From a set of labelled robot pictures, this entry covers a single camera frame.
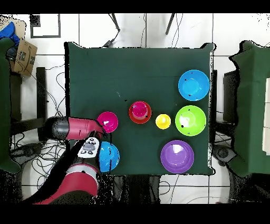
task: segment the cardboard box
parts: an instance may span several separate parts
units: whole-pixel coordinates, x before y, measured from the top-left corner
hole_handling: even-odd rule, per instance
[[[20,39],[16,61],[10,61],[13,72],[31,76],[34,67],[37,47]]]
[[[20,38],[16,60],[9,61],[11,71],[26,76],[31,76],[34,67],[37,47],[23,40],[26,24],[24,21],[16,20],[6,16],[0,16],[0,30],[5,28],[10,22],[15,25],[15,34]]]

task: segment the green bowl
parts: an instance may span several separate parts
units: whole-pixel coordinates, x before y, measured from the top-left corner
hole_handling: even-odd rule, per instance
[[[183,135],[195,136],[205,129],[206,116],[199,107],[193,105],[185,106],[177,112],[175,124]]]

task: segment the bowl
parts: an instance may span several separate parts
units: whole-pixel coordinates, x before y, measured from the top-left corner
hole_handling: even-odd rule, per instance
[[[175,124],[177,130],[183,135],[195,136],[205,129],[206,116],[199,107],[193,105],[185,106],[177,112]]]
[[[185,173],[193,165],[194,152],[188,143],[173,140],[163,147],[160,160],[167,171]]]
[[[102,142],[100,147],[100,172],[109,172],[110,170],[113,170],[119,163],[119,151],[115,145],[110,144],[109,142]]]
[[[167,114],[160,114],[156,118],[156,125],[160,129],[166,129],[171,124],[171,118]]]
[[[149,121],[151,113],[151,107],[144,101],[136,101],[129,108],[129,117],[136,124]]]
[[[203,99],[209,92],[210,82],[208,77],[199,70],[186,71],[179,79],[178,90],[189,101]]]
[[[113,132],[118,127],[117,116],[110,111],[101,113],[98,117],[98,122],[107,133]]]

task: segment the yellow cup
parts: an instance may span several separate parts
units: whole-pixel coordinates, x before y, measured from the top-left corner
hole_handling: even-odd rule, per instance
[[[160,129],[166,129],[171,124],[171,118],[167,114],[160,114],[156,118],[156,125]]]

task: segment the purple bowl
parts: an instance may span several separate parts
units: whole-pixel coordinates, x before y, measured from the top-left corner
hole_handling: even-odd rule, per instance
[[[194,152],[186,142],[173,140],[163,147],[160,159],[167,171],[184,173],[193,165]]]

